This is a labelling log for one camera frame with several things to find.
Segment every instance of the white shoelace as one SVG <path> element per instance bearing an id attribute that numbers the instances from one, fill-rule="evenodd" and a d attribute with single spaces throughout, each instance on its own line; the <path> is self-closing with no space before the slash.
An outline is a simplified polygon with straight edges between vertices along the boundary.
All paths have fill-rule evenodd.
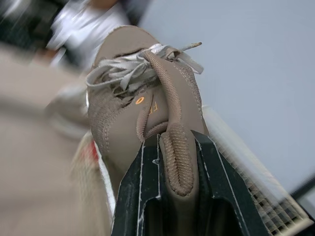
<path id="1" fill-rule="evenodd" d="M 179 55 L 173 56 L 172 59 L 180 59 L 182 62 L 190 66 L 194 73 L 201 74 L 203 67 L 193 61 L 189 55 L 183 51 L 197 47 L 201 43 L 190 44 L 180 49 Z M 156 72 L 151 68 L 150 63 L 144 58 L 143 53 L 145 51 L 151 51 L 157 56 L 163 58 L 166 56 L 167 49 L 170 46 L 164 46 L 161 44 L 155 44 L 150 48 L 140 51 L 138 53 L 123 56 L 115 59 L 101 60 L 94 70 L 92 70 L 87 76 L 87 86 L 91 89 L 102 89 L 112 84 L 120 84 L 123 91 L 135 91 L 143 83 L 151 81 L 156 78 Z M 106 76 L 109 80 L 94 84 L 96 79 L 100 76 Z"/>

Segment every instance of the tan sneaker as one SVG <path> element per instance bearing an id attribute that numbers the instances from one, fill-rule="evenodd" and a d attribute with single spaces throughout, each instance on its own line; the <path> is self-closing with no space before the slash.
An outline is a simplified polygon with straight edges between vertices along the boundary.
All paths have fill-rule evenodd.
<path id="1" fill-rule="evenodd" d="M 166 185 L 177 212 L 174 235 L 193 235 L 198 169 L 190 130 L 208 133 L 193 74 L 203 68 L 183 53 L 198 45 L 177 50 L 140 28 L 120 27 L 107 36 L 87 76 L 92 135 L 116 196 L 141 143 L 161 134 Z"/>

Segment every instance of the orange logo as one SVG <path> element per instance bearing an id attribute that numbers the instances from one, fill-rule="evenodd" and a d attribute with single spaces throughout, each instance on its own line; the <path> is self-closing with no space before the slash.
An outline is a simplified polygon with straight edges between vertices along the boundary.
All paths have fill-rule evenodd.
<path id="1" fill-rule="evenodd" d="M 144 101 L 144 97 L 140 97 L 137 101 L 136 101 L 136 104 L 138 105 L 138 104 L 140 104 L 141 102 L 143 102 Z"/>
<path id="2" fill-rule="evenodd" d="M 157 110 L 158 110 L 158 105 L 157 105 L 157 102 L 155 102 L 155 105 L 150 108 L 149 115 L 151 115 L 153 112 L 155 112 Z"/>

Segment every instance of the gray wall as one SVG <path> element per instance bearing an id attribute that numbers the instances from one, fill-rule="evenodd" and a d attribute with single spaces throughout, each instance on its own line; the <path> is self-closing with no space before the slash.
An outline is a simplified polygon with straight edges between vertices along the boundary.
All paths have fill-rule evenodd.
<path id="1" fill-rule="evenodd" d="M 291 191 L 315 172 L 315 1 L 153 0 L 141 26 L 205 67 L 204 104 Z"/>

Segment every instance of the floor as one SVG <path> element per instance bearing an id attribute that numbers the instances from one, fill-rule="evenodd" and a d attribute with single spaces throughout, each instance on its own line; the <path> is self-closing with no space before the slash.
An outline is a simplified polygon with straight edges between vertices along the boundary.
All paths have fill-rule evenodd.
<path id="1" fill-rule="evenodd" d="M 79 195 L 70 179 L 78 141 L 35 112 L 76 76 L 2 54 L 0 70 L 0 235 L 79 236 Z"/>

